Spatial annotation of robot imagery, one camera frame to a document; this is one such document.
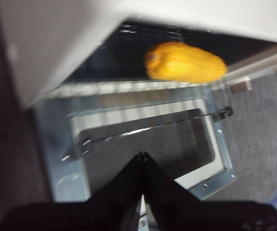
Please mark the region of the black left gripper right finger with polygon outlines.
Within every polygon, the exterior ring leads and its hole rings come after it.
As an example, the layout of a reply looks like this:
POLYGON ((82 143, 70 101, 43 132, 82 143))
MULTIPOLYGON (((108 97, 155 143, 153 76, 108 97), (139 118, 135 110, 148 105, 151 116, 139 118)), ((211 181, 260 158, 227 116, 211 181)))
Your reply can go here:
POLYGON ((145 196, 162 231, 277 231, 277 209, 251 201, 201 201, 142 155, 145 196))

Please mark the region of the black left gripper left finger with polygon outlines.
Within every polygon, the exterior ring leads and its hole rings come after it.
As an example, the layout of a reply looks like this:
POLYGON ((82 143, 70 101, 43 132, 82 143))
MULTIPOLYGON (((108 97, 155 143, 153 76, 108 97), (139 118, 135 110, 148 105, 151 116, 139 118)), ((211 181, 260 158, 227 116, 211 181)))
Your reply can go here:
POLYGON ((33 203, 15 207, 0 221, 0 231, 124 231, 140 200, 142 156, 134 156, 87 201, 33 203))

